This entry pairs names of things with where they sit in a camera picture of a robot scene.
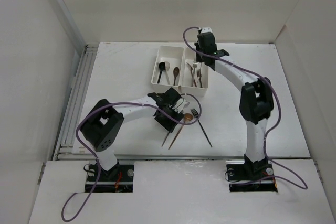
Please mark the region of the silver metal fork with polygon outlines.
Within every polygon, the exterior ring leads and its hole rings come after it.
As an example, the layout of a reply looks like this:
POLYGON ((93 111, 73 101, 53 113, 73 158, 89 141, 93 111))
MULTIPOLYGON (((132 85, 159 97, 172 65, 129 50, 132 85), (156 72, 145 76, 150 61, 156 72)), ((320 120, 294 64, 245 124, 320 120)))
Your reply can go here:
POLYGON ((199 83, 199 87, 200 88, 203 87, 203 85, 202 85, 202 72, 201 72, 201 69, 202 69, 202 63, 198 62, 197 63, 197 68, 196 68, 196 75, 197 75, 197 79, 198 79, 198 83, 199 83))

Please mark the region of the copper metal fork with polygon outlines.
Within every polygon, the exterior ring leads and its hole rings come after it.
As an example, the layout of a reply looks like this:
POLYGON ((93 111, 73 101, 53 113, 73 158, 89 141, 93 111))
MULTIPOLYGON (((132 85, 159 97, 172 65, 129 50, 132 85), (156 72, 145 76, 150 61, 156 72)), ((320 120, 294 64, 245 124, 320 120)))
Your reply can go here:
POLYGON ((193 81, 192 86, 197 87, 197 84, 196 84, 196 81, 195 81, 194 67, 188 62, 186 62, 186 64, 189 66, 189 69, 190 69, 190 73, 191 73, 191 77, 192 77, 192 81, 193 81))

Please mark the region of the dark wooden fork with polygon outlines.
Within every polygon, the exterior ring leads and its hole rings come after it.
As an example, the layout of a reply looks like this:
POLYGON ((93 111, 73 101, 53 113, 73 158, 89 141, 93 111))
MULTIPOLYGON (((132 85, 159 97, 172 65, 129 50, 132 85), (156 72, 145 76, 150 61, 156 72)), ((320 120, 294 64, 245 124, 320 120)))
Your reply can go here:
POLYGON ((199 82, 199 86, 200 88, 203 88, 203 84, 202 84, 202 72, 201 69, 197 69, 197 78, 198 78, 198 82, 199 82))

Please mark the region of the copper metal spoon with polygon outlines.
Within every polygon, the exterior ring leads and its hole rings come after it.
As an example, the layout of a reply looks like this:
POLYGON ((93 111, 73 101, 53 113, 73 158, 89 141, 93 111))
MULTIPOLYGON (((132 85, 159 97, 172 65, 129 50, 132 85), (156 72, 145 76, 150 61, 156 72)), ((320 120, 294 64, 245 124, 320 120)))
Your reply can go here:
POLYGON ((171 149, 171 147, 173 146, 173 144, 175 143, 176 139, 178 138, 178 136, 180 135, 183 127, 185 126, 186 123, 188 123, 189 121, 191 121, 194 118, 194 116, 190 113, 186 113, 184 114, 184 120, 183 120, 183 125, 180 127, 180 129, 178 130, 178 132, 176 133, 172 143, 170 144, 168 150, 171 149))

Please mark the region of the brown wooden spoon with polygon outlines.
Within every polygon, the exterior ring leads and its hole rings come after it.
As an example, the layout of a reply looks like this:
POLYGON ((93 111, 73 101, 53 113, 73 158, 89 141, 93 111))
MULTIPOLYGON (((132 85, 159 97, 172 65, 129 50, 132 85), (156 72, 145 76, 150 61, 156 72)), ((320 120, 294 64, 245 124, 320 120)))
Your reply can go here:
POLYGON ((177 80, 177 77, 179 76, 180 74, 180 69, 179 67, 175 67, 173 69, 173 77, 174 77, 174 82, 173 82, 173 85, 175 86, 176 85, 176 80, 177 80))

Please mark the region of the black handled fork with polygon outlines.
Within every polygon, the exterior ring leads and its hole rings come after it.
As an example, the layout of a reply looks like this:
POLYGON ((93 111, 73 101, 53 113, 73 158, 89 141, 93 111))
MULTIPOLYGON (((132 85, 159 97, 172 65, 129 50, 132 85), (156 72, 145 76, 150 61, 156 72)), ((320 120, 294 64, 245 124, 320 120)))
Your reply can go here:
POLYGON ((192 113, 192 115, 197 119, 197 121, 198 121, 198 123, 199 123, 199 126, 200 126, 200 128, 201 128, 201 130, 202 130, 202 132, 203 132, 203 134, 204 134, 204 136, 205 136, 205 138, 207 139, 207 141, 208 141, 210 147, 212 148, 213 145, 212 145, 212 143, 211 143, 211 141, 210 141, 210 139, 209 139, 209 137, 208 137, 208 135, 207 135, 207 133, 206 133, 204 127, 202 126, 202 124, 201 124, 201 122, 200 122, 200 114, 197 112, 196 109, 191 109, 191 113, 192 113))

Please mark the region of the silver slotted spoon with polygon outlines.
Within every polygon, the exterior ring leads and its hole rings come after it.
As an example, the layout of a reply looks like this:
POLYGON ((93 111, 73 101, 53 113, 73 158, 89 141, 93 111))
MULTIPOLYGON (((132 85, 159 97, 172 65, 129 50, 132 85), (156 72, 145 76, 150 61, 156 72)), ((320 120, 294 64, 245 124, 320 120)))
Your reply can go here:
POLYGON ((167 134, 166 134, 166 136, 165 136, 165 138, 164 138, 164 140, 163 140, 163 142, 162 142, 162 145, 161 145, 161 147, 163 147, 163 146, 164 146, 164 144, 165 144, 165 142, 166 142, 167 138, 169 137, 169 135, 170 135, 170 132, 167 132, 167 134))

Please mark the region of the black plastic ladle spoon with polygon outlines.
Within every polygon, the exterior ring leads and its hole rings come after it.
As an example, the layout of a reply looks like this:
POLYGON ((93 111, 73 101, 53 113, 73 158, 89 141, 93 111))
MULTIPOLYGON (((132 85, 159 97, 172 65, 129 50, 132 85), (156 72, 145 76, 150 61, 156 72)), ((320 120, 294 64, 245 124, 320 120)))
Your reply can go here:
POLYGON ((159 77, 158 77, 158 80, 157 80, 157 84, 160 83, 161 77, 162 77, 162 73, 163 73, 163 71, 166 70, 166 64, 165 64, 165 62, 160 62, 159 65, 158 65, 158 69, 159 69, 159 77))

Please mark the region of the beige plastic spoon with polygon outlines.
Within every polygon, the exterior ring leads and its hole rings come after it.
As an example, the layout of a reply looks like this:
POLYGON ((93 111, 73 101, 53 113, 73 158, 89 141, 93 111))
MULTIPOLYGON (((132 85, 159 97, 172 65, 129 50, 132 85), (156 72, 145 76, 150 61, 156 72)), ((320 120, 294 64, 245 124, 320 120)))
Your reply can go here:
POLYGON ((170 77, 169 77, 170 63, 168 61, 165 61, 164 64, 165 64, 165 75, 167 79, 167 84, 170 85, 170 77))

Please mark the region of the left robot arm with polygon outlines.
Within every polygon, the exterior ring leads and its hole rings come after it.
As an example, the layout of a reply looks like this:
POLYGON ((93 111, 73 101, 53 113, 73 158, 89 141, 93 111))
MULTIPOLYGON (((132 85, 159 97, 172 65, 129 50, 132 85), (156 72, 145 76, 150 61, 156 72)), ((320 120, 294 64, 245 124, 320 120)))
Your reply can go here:
POLYGON ((112 151, 123 124, 153 117, 169 133, 172 133, 183 117, 188 101, 174 88, 164 93, 149 93, 146 96, 129 101, 110 103, 102 99, 93 107, 83 120, 79 131, 91 144, 97 155, 102 172, 112 177, 119 169, 119 161, 112 151))

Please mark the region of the white plastic container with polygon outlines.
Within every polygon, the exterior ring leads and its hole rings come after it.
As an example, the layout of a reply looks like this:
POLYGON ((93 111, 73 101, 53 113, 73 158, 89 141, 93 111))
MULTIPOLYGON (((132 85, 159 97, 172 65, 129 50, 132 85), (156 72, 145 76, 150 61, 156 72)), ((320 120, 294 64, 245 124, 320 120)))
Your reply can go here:
POLYGON ((183 79, 183 60, 183 47, 159 46, 151 78, 156 93, 164 93, 169 88, 179 90, 183 79))
POLYGON ((185 48, 184 55, 182 57, 182 79, 180 81, 180 87, 182 93, 190 93, 193 94, 196 97, 203 97, 208 89, 208 76, 209 76, 209 67, 206 66, 204 63, 202 63, 202 84, 203 88, 200 88, 197 75, 195 74, 195 81, 197 84, 197 87, 193 87, 193 81, 190 73, 189 66, 186 64, 186 62, 193 64, 194 59, 196 59, 196 53, 192 51, 189 48, 185 48))

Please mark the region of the right white plastic container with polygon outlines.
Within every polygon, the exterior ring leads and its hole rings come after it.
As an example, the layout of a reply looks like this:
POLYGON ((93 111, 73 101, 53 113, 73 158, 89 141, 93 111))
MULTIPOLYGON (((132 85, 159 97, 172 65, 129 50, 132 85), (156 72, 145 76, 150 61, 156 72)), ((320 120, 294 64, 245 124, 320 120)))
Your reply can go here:
POLYGON ((196 59, 196 53, 192 51, 189 48, 185 48, 184 55, 182 57, 182 79, 180 81, 180 87, 182 93, 190 93, 193 94, 196 97, 203 97, 208 89, 208 76, 209 76, 209 67, 206 66, 204 63, 202 63, 202 84, 203 88, 200 88, 197 75, 195 74, 195 81, 197 84, 197 87, 193 87, 193 81, 190 73, 189 66, 186 64, 186 62, 193 64, 194 59, 196 59))

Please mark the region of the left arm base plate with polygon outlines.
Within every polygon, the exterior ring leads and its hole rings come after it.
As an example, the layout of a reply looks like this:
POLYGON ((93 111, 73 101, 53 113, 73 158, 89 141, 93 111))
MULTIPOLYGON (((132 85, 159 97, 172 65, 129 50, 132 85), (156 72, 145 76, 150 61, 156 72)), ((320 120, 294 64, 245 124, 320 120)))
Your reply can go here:
MULTIPOLYGON (((86 164, 83 167, 86 172, 85 192, 89 193, 93 188, 97 175, 98 165, 86 164)), ((132 193, 134 179, 133 164, 118 164, 111 172, 101 169, 98 182, 93 189, 94 193, 132 193)))

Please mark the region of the aluminium side rail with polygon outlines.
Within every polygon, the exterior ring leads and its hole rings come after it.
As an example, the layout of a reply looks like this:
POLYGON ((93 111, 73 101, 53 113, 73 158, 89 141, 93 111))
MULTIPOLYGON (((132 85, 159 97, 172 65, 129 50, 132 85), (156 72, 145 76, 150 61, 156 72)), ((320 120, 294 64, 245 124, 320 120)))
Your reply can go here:
POLYGON ((51 156, 52 161, 64 159, 66 155, 72 153, 73 143, 76 139, 75 131, 80 121, 97 51, 98 45, 95 44, 88 44, 84 47, 76 74, 70 82, 70 96, 66 102, 66 110, 55 141, 53 155, 51 156))

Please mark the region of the aluminium front rail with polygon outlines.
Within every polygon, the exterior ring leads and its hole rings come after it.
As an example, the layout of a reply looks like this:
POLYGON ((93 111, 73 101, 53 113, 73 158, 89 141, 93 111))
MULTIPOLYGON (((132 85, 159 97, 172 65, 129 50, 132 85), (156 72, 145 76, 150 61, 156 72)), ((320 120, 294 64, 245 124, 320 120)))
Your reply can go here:
MULTIPOLYGON (((174 155, 126 155, 115 154, 118 160, 243 160, 242 156, 174 156, 174 155)), ((72 154, 61 153, 53 157, 53 161, 79 161, 79 160, 93 160, 92 154, 72 154)))

